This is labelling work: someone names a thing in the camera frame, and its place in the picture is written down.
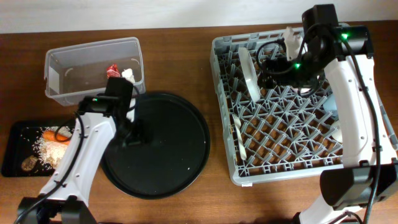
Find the white tissue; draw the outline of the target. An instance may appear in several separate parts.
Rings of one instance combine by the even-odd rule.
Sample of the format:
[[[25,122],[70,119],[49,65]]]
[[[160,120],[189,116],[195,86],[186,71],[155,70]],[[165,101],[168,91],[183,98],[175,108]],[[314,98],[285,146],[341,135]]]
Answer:
[[[128,68],[128,69],[123,70],[123,71],[121,72],[121,76],[122,76],[123,78],[125,78],[126,80],[128,80],[129,82],[131,82],[131,83],[135,83],[135,82],[136,82],[136,81],[135,81],[135,78],[134,78],[133,69],[131,69],[131,68]]]

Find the white plastic fork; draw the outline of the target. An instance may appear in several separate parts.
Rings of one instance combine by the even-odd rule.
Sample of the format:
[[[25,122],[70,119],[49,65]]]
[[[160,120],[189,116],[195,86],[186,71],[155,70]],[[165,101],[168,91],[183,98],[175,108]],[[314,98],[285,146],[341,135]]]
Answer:
[[[246,150],[245,150],[245,147],[243,144],[243,139],[241,137],[241,132],[240,132],[241,121],[236,114],[232,114],[232,116],[233,116],[234,126],[236,128],[236,135],[237,135],[237,139],[238,139],[239,155],[240,155],[241,159],[243,161],[245,161],[247,159],[247,154],[246,154]]]

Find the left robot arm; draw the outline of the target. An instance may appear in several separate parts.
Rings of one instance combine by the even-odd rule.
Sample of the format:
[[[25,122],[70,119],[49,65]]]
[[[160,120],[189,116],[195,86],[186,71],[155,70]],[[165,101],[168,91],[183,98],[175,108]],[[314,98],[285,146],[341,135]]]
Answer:
[[[24,197],[16,223],[96,223],[88,198],[97,167],[111,143],[123,142],[139,95],[87,96],[78,105],[75,131],[60,164],[38,197]]]

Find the red snack wrapper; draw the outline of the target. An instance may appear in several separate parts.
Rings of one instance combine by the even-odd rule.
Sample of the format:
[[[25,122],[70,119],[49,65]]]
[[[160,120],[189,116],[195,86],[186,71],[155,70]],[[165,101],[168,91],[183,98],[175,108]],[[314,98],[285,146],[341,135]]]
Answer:
[[[120,78],[121,77],[120,71],[116,64],[112,64],[111,66],[109,66],[106,69],[106,75],[108,78],[111,78],[111,77]]]

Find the light blue cup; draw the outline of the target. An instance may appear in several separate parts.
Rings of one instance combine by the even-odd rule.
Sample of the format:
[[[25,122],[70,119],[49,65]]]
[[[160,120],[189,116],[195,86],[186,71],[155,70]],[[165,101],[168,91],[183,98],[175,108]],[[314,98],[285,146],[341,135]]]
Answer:
[[[327,113],[331,113],[333,119],[338,119],[338,110],[334,94],[330,94],[323,103],[323,109]]]

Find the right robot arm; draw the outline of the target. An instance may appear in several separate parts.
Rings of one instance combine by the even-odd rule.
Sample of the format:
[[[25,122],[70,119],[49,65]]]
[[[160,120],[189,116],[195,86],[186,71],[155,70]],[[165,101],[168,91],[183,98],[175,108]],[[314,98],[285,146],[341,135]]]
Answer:
[[[367,215],[375,203],[397,192],[396,147],[387,135],[374,84],[374,50],[365,26],[327,22],[286,28],[276,40],[285,57],[261,65],[260,86],[288,85],[314,91],[331,86],[343,140],[343,167],[320,176],[321,194],[295,216],[297,223],[340,223]]]

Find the orange carrot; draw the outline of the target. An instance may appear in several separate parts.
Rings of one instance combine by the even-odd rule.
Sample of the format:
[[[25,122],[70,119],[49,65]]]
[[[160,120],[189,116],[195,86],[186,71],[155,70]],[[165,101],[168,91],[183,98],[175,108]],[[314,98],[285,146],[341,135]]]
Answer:
[[[51,130],[44,131],[42,137],[47,141],[53,141],[65,145],[69,145],[70,143],[70,138]]]

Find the grey plate with rice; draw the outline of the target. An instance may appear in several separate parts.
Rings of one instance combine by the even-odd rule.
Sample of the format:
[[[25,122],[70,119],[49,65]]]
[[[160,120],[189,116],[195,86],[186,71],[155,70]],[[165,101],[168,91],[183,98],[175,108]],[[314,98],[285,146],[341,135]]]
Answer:
[[[238,56],[243,71],[244,80],[248,92],[253,102],[258,102],[261,98],[260,88],[257,84],[257,74],[249,50],[245,47],[238,49]]]

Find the brown food lump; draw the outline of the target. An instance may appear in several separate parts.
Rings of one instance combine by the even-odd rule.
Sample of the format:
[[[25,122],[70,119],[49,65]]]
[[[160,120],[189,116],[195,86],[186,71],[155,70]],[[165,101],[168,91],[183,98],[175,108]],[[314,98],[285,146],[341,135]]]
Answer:
[[[32,170],[34,169],[34,167],[35,167],[35,165],[36,165],[36,163],[37,163],[38,160],[39,160],[39,159],[38,159],[37,157],[35,157],[35,156],[29,156],[29,157],[27,157],[26,159],[24,159],[24,160],[22,161],[21,169],[22,169],[24,172],[30,172],[30,171],[32,171]]]

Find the cream white cup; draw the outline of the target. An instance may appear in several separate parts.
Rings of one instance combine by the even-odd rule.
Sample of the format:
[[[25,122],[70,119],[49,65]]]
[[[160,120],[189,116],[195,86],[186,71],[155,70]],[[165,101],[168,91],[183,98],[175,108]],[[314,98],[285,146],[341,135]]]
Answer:
[[[336,120],[332,125],[331,125],[331,130],[333,131],[332,133],[332,138],[339,142],[343,142],[343,136],[342,136],[342,131],[341,131],[341,123],[339,120]]]

